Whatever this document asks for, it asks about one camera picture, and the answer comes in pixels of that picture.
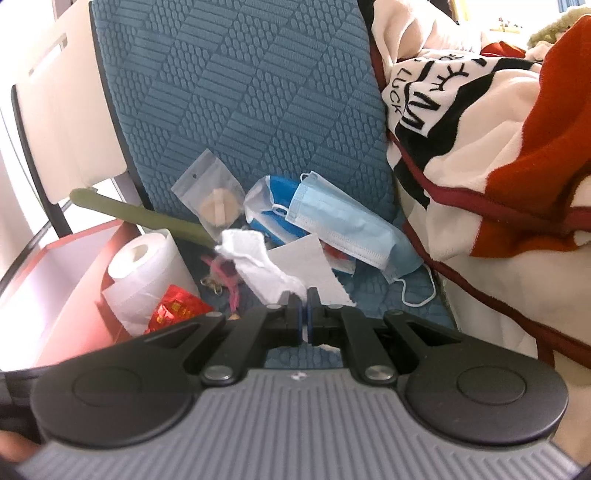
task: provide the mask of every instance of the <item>seat backrest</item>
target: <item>seat backrest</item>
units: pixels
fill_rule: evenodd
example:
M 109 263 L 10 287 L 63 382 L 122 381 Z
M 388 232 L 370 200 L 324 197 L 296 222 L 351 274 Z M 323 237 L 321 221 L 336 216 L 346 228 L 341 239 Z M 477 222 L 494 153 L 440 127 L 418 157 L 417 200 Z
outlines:
M 356 0 L 93 0 L 110 96 L 156 211 L 205 150 L 245 190 L 314 170 L 395 213 L 385 112 Z
M 51 203 L 126 170 L 99 76 L 88 0 L 75 2 L 35 43 L 21 60 L 16 87 Z

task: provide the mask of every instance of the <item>blue face mask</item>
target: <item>blue face mask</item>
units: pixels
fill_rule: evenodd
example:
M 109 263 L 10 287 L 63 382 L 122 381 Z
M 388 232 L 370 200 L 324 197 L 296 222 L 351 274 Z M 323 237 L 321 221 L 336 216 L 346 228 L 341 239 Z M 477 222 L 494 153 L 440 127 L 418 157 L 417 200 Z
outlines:
M 274 211 L 285 212 L 285 219 L 293 225 L 316 233 L 327 244 L 379 268 L 389 283 L 403 282 L 404 304 L 422 306 L 434 298 L 435 291 L 421 304 L 404 300 L 406 282 L 402 277 L 423 264 L 408 238 L 317 173 L 311 172 L 300 183 L 288 209 L 274 205 Z

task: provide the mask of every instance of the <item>red plastic bag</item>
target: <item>red plastic bag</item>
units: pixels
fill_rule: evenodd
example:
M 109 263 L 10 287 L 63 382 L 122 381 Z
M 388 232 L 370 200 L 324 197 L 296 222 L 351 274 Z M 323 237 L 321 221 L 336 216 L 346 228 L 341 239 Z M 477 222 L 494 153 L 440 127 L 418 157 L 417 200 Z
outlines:
M 171 285 L 154 310 L 148 328 L 144 333 L 155 332 L 212 311 L 213 308 L 200 298 L 183 290 L 181 287 Z

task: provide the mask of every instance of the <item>metal screw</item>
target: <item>metal screw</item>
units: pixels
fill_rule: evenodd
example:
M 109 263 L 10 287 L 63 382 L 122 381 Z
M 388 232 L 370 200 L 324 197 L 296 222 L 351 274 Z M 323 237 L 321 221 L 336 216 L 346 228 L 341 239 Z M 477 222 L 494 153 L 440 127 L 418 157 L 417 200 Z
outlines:
M 306 379 L 307 377 L 308 377 L 308 374 L 306 374 L 304 372 L 295 372 L 295 373 L 291 374 L 292 380 L 296 380 L 298 382 Z
M 213 382 L 230 380 L 234 371 L 227 365 L 212 365 L 205 369 L 203 376 Z
M 372 365 L 365 370 L 365 376 L 369 380 L 383 382 L 394 376 L 394 370 L 387 365 Z

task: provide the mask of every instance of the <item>toilet paper roll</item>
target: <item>toilet paper roll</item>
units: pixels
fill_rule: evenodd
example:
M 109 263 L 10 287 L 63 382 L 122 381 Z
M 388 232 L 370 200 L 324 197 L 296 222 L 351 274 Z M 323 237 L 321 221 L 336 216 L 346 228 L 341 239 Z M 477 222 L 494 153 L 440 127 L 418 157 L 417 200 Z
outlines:
M 146 330 L 169 286 L 177 285 L 199 296 L 168 230 L 156 230 L 133 239 L 113 257 L 108 272 L 115 283 L 103 290 L 103 296 L 133 336 Z

